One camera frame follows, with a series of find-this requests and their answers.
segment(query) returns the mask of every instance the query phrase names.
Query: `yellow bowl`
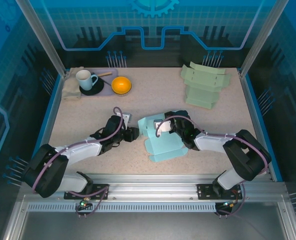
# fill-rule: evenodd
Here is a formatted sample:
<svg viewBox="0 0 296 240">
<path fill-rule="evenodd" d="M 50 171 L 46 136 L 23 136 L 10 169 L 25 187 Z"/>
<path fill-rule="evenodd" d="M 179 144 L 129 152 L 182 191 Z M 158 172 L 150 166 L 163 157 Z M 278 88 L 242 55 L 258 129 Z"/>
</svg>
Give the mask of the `yellow bowl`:
<svg viewBox="0 0 296 240">
<path fill-rule="evenodd" d="M 126 77 L 119 76 L 113 79 L 111 87 L 116 94 L 126 94 L 131 89 L 131 82 Z"/>
</svg>

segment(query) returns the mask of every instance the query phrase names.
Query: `speckled tabletop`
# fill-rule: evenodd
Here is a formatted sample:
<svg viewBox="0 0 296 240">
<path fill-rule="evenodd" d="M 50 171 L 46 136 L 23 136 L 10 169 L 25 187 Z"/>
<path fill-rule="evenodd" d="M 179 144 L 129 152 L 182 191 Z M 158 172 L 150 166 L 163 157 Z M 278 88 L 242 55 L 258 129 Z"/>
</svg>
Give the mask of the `speckled tabletop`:
<svg viewBox="0 0 296 240">
<path fill-rule="evenodd" d="M 211 109 L 184 102 L 185 84 L 181 68 L 119 68 L 119 75 L 128 77 L 132 89 L 126 96 L 83 97 L 76 101 L 62 100 L 52 131 L 50 145 L 64 146 L 87 138 L 105 126 L 113 115 L 113 107 L 132 114 L 129 126 L 137 127 L 143 117 L 167 111 L 187 110 L 191 119 L 210 133 L 236 133 L 246 129 L 254 135 L 247 104 L 237 69 L 230 85 L 220 92 L 219 101 Z M 225 154 L 190 150 L 183 157 L 152 162 L 141 136 L 134 142 L 121 142 L 107 153 L 90 157 L 69 167 L 68 171 L 88 174 L 219 174 L 231 167 Z"/>
</svg>

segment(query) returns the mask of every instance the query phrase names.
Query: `black saucer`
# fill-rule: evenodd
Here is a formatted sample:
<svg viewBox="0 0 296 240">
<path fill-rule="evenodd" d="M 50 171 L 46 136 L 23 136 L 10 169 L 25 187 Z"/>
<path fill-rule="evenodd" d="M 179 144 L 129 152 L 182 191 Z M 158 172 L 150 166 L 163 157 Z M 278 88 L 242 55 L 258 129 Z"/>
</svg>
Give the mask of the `black saucer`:
<svg viewBox="0 0 296 240">
<path fill-rule="evenodd" d="M 80 89 L 80 92 L 83 93 L 84 95 L 91 96 L 91 95 L 95 95 L 95 94 L 98 94 L 99 92 L 101 92 L 103 87 L 104 87 L 104 81 L 99 77 L 96 84 L 94 84 L 90 90 L 86 91 L 81 86 L 79 87 L 79 89 Z"/>
</svg>

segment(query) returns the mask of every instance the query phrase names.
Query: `gear logo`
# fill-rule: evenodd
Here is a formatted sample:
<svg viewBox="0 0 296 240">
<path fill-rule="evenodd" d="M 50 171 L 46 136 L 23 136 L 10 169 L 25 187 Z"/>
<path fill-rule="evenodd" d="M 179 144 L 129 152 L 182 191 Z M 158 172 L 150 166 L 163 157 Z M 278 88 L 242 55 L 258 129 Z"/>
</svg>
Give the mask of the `gear logo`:
<svg viewBox="0 0 296 240">
<path fill-rule="evenodd" d="M 0 18 L 7 26 L 16 18 L 17 9 L 15 0 L 0 0 Z"/>
<path fill-rule="evenodd" d="M 174 5 L 178 4 L 179 0 L 129 0 L 129 3 L 132 10 L 136 10 L 138 14 L 154 18 L 168 14 L 169 10 L 174 10 Z"/>
</svg>

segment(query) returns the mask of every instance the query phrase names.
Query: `beige cloth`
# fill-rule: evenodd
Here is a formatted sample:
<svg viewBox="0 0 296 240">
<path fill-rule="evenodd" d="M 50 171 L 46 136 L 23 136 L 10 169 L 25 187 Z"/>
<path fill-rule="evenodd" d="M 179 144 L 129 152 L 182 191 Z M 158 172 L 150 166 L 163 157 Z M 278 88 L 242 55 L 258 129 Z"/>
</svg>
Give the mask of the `beige cloth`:
<svg viewBox="0 0 296 240">
<path fill-rule="evenodd" d="M 79 82 L 76 78 L 78 71 L 84 69 L 81 67 L 72 67 L 70 69 L 69 77 L 64 81 L 62 89 L 62 99 L 63 100 L 79 100 L 81 98 L 81 92 L 79 89 Z"/>
</svg>

